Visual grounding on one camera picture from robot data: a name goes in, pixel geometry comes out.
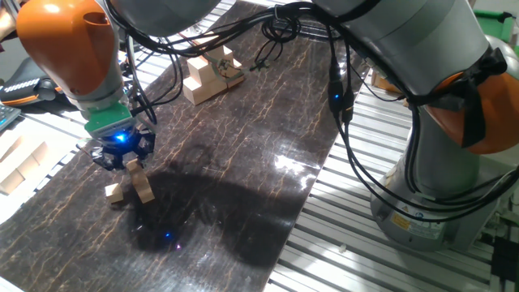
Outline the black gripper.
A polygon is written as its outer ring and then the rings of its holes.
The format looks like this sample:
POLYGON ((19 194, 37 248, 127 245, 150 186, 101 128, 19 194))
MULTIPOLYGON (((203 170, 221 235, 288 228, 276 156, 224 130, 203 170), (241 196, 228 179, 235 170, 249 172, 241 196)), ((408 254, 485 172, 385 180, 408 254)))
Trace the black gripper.
POLYGON ((145 127, 137 127, 116 131, 113 135, 103 137, 101 146, 92 150, 92 161, 105 170, 120 170, 122 156, 129 152, 144 161, 154 153, 156 134, 145 127))

